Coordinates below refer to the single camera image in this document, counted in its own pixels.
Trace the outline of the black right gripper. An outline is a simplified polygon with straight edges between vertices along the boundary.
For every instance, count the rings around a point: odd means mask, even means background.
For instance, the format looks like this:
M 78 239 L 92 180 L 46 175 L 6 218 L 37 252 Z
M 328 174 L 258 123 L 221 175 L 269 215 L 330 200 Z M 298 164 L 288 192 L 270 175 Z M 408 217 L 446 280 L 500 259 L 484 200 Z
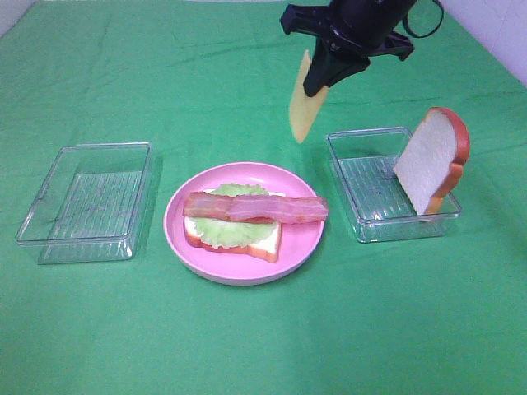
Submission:
M 414 50 L 411 40 L 394 28 L 414 1 L 332 1 L 326 6 L 289 4 L 280 18 L 285 34 L 312 35 L 315 51 L 303 82 L 305 94 L 314 97 L 323 87 L 365 71 L 368 57 L 394 55 L 405 60 Z M 359 56 L 331 58 L 329 48 Z

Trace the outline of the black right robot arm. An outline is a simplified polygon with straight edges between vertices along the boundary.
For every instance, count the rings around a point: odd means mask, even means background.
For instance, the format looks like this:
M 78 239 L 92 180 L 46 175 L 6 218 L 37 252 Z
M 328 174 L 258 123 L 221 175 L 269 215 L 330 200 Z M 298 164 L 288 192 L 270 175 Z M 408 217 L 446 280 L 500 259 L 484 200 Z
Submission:
M 414 1 L 342 0 L 327 6 L 289 4 L 280 18 L 285 34 L 316 38 L 315 51 L 303 88 L 315 96 L 344 78 L 365 71 L 370 58 L 394 55 L 405 60 L 414 50 L 411 40 L 394 28 Z

